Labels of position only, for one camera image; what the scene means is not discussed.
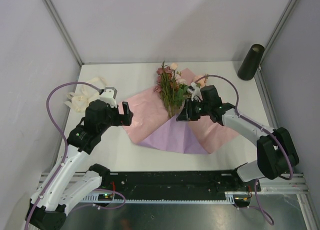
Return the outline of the purple wrapping paper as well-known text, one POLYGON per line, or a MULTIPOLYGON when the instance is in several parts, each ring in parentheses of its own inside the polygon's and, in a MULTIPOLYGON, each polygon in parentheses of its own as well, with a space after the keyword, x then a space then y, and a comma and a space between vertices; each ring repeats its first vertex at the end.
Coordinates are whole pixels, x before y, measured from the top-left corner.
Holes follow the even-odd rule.
POLYGON ((176 116, 166 121, 138 145, 166 152, 207 155, 200 145, 188 122, 176 121, 176 116))

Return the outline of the pink artificial flower bunch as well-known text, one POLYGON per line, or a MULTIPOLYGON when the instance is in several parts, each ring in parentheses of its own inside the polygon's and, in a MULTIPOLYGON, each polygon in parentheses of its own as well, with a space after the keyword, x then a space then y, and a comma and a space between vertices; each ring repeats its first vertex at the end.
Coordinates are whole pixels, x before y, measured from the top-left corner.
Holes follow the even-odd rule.
POLYGON ((177 68, 177 64, 168 65, 163 61, 156 71, 157 80, 153 89, 162 101, 169 118, 178 114, 184 101, 192 96, 188 91, 190 84, 182 77, 182 72, 177 71, 177 68))

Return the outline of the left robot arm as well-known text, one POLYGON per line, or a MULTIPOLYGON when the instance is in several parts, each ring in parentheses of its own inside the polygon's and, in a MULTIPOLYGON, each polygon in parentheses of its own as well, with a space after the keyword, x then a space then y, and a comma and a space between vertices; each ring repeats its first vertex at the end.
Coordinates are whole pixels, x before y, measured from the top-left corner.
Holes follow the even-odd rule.
POLYGON ((68 187, 79 165, 101 141, 102 134, 111 126, 129 126, 133 113, 127 102, 122 103, 123 114, 117 105, 96 100, 89 104, 80 123, 64 139, 62 159, 32 195, 26 215, 25 229, 34 225, 41 230, 59 230, 72 209, 91 191, 112 186, 110 170, 94 164, 85 175, 68 187))

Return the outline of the cream printed ribbon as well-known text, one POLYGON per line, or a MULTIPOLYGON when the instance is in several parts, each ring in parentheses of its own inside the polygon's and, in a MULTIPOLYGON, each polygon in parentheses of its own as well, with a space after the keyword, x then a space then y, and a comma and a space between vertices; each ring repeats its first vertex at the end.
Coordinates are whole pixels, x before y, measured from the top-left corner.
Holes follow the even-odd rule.
MULTIPOLYGON (((107 87, 106 80, 100 76, 88 80, 87 83, 99 89, 107 87)), ((76 113, 84 113, 91 102, 100 98, 99 92, 87 85, 82 85, 79 93, 69 92, 66 97, 68 101, 65 101, 64 104, 76 113)))

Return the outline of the pink wrapping paper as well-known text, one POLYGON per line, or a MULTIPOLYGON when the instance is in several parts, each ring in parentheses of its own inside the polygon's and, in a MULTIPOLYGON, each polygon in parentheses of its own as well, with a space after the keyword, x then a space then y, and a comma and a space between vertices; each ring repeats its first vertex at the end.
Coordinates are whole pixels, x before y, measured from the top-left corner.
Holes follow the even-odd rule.
POLYGON ((204 88, 206 77, 169 66, 159 67, 156 73, 153 88, 127 100, 133 119, 124 130, 134 144, 182 154, 210 154, 238 136, 212 122, 200 95, 189 100, 190 84, 195 81, 197 87, 204 88))

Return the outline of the black cylindrical vase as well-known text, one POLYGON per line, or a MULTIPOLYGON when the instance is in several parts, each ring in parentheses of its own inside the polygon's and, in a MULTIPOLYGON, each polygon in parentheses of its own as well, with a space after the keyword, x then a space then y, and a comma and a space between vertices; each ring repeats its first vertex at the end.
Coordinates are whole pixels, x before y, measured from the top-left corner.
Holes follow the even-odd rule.
POLYGON ((265 48, 261 44, 253 44, 250 47, 240 68, 237 71, 237 76, 241 80, 248 81, 254 78, 264 51, 265 48))

